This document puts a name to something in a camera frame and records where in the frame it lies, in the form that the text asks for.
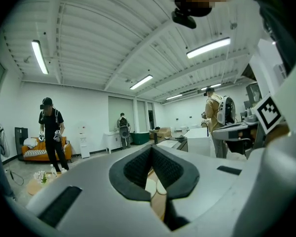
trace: striped cushion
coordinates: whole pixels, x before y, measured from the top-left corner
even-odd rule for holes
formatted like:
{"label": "striped cushion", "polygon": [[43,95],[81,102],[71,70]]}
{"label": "striped cushion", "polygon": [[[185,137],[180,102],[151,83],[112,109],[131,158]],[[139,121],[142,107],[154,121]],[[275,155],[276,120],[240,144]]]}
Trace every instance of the striped cushion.
{"label": "striped cushion", "polygon": [[33,157],[47,154],[47,150],[28,150],[25,152],[24,157]]}

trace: green bin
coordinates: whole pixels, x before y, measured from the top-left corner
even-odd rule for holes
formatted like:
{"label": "green bin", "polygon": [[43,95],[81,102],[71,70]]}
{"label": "green bin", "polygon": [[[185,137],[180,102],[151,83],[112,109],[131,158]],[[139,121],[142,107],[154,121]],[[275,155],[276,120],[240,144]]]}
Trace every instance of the green bin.
{"label": "green bin", "polygon": [[142,145],[149,141],[149,132],[131,132],[133,143],[135,145]]}

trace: gray floor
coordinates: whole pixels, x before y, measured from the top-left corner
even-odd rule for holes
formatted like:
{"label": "gray floor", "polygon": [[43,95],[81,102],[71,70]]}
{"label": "gray floor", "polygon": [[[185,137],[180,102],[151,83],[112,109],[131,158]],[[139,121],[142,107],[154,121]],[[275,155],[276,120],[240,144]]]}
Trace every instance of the gray floor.
{"label": "gray floor", "polygon": [[[174,137],[179,136],[180,133],[175,133]],[[150,140],[148,143],[136,146],[132,145],[130,149],[126,149],[124,151],[121,150],[113,150],[112,154],[120,154],[120,153],[134,153],[137,150],[143,148],[144,146],[148,144],[152,144],[153,140]],[[82,159],[81,157],[74,157],[72,158],[72,163],[69,163],[69,168],[74,168],[76,165],[78,165],[81,162],[84,162],[86,160],[89,160],[91,158],[97,158],[97,157],[108,157],[109,154],[106,152],[103,153],[97,153],[97,154],[92,154],[90,158]],[[215,157],[215,149],[214,149],[214,144],[211,143],[211,157]],[[236,153],[231,153],[230,151],[228,152],[227,159],[232,159],[232,160],[246,160],[246,158],[240,154]],[[27,193],[26,186],[28,182],[33,178],[33,174],[37,171],[43,170],[46,172],[50,172],[50,163],[48,162],[23,162],[19,161],[17,159],[7,163],[4,165],[4,168],[7,170],[11,170],[15,174],[21,176],[24,179],[23,185],[22,184],[22,179],[19,178],[17,175],[14,176],[14,181],[11,179],[10,174],[7,173],[7,178],[9,180],[9,183],[16,195],[17,201],[23,205],[26,206],[27,203],[31,199],[31,195]]]}

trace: bottle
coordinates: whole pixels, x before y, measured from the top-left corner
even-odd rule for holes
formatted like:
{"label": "bottle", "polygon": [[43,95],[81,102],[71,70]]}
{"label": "bottle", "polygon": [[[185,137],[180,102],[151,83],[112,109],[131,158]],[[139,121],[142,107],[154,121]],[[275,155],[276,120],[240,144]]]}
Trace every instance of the bottle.
{"label": "bottle", "polygon": [[52,174],[53,178],[56,178],[57,177],[57,171],[54,168],[53,164],[51,164],[50,166],[51,166],[51,174]]}
{"label": "bottle", "polygon": [[67,172],[67,170],[66,170],[66,169],[64,169],[64,168],[61,168],[61,173],[62,173],[62,174],[66,173],[66,172]]}

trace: orange couch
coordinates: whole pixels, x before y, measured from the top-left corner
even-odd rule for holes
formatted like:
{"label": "orange couch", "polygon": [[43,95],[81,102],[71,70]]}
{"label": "orange couch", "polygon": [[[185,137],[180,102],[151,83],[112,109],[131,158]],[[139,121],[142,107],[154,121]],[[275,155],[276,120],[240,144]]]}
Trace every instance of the orange couch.
{"label": "orange couch", "polygon": [[[36,147],[34,147],[33,149],[30,149],[27,146],[23,146],[22,147],[22,154],[24,155],[28,150],[46,150],[45,147],[45,141],[44,142],[40,142],[38,138],[36,138],[38,145]],[[73,152],[71,149],[71,144],[68,143],[66,144],[66,137],[62,138],[62,144],[64,147],[64,151],[65,151],[65,157],[66,160],[70,160],[73,156]],[[49,161],[48,155],[47,154],[43,154],[43,155],[39,155],[39,156],[32,156],[32,157],[24,157],[24,160],[39,160],[39,161]]]}

